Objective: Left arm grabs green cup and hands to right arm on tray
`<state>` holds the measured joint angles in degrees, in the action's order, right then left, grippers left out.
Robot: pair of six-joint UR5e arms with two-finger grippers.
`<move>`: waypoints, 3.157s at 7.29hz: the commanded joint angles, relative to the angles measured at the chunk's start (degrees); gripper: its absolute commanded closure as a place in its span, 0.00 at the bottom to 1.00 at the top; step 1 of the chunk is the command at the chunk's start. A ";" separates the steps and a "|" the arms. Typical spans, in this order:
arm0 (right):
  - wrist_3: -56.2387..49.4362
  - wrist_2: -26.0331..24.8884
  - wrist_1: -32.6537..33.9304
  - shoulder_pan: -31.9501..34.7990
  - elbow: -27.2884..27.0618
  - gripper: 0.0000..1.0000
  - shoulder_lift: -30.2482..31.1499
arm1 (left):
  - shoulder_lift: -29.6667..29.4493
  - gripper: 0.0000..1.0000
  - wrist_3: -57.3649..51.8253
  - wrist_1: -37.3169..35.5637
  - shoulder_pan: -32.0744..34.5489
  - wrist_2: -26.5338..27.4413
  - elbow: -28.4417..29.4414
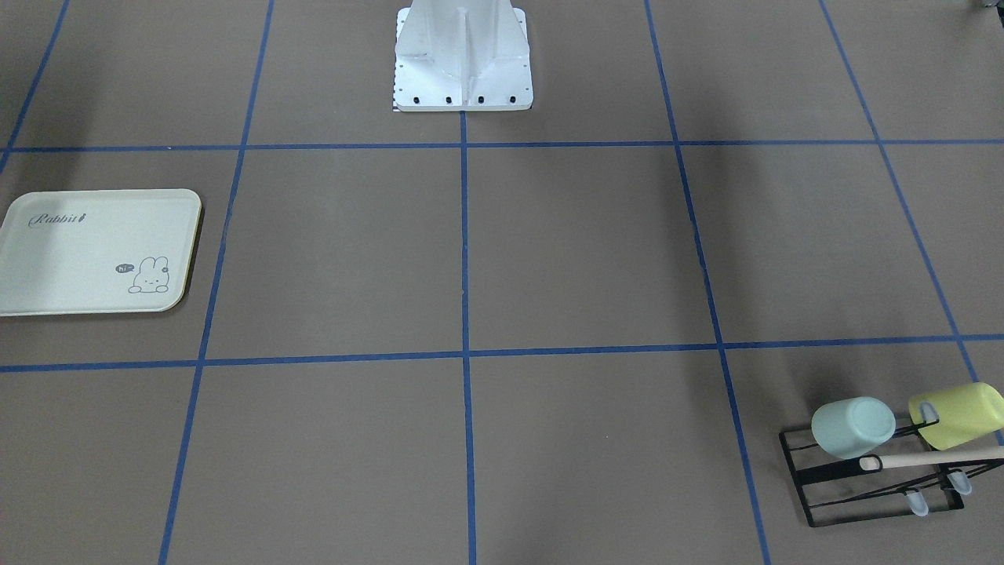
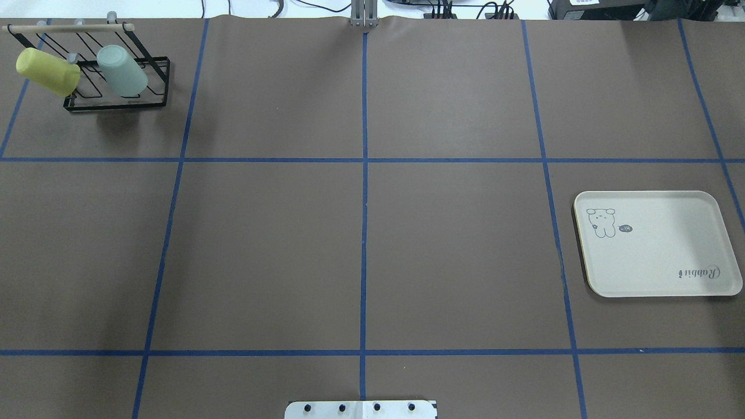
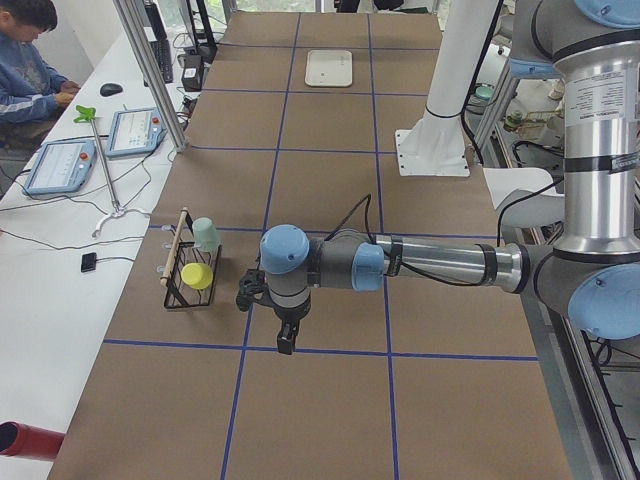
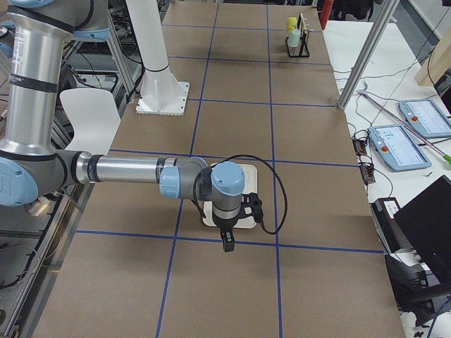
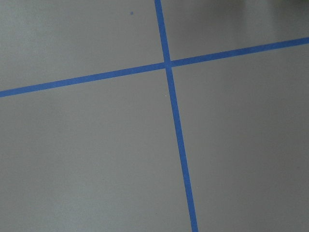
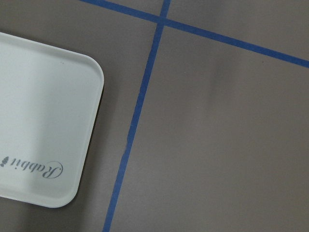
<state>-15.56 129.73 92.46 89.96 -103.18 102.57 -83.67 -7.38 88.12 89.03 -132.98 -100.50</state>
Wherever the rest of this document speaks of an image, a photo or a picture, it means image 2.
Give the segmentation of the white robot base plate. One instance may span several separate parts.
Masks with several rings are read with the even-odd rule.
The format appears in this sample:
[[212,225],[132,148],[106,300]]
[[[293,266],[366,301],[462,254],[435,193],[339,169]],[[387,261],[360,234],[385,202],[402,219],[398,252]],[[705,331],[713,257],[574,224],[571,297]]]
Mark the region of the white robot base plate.
[[430,400],[337,400],[289,403],[284,418],[437,418]]

